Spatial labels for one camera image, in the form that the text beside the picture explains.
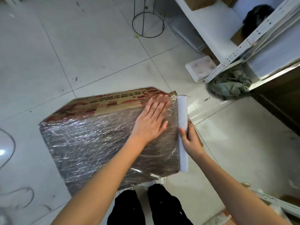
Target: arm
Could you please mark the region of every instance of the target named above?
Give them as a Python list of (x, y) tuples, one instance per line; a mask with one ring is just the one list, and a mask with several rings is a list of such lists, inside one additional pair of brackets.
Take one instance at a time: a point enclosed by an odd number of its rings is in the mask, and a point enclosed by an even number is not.
[(127, 170), (144, 147), (167, 128), (161, 126), (170, 106), (167, 96), (149, 100), (120, 151), (62, 209), (52, 225), (99, 225), (111, 205)]
[(219, 167), (204, 151), (194, 125), (188, 124), (188, 137), (179, 129), (186, 152), (203, 171), (227, 210), (240, 225), (288, 224), (249, 189)]

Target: person's right hand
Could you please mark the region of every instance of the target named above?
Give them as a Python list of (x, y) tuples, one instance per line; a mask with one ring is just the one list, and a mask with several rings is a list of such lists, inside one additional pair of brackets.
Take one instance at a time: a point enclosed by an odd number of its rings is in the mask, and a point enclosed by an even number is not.
[(187, 135), (183, 128), (179, 128), (179, 135), (186, 152), (193, 158), (194, 155), (203, 155), (205, 151), (201, 146), (201, 141), (196, 133), (195, 127), (189, 120), (187, 125)]

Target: person's left hand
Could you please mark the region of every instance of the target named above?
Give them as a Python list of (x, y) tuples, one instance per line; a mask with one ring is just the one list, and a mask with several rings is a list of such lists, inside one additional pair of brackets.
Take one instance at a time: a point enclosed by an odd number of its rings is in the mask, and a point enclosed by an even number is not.
[(155, 140), (167, 129), (168, 121), (162, 126), (161, 123), (170, 105), (167, 95), (159, 95), (154, 102), (151, 98), (137, 118), (130, 138), (134, 138), (143, 146)]

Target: mop head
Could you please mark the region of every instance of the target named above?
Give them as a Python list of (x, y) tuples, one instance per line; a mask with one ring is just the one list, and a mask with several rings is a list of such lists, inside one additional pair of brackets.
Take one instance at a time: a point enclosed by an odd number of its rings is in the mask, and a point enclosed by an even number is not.
[(249, 87), (252, 84), (244, 73), (242, 66), (232, 67), (206, 84), (207, 91), (223, 100), (239, 99), (249, 96)]

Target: wrapped package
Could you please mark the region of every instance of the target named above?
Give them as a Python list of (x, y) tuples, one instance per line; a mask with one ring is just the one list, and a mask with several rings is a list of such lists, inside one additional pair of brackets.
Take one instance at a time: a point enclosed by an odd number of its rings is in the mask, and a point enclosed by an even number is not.
[[(164, 93), (154, 87), (74, 99), (39, 124), (49, 152), (74, 195), (125, 144), (134, 122), (150, 98)], [(168, 128), (148, 144), (123, 179), (120, 188), (179, 171), (177, 98), (165, 120)]]

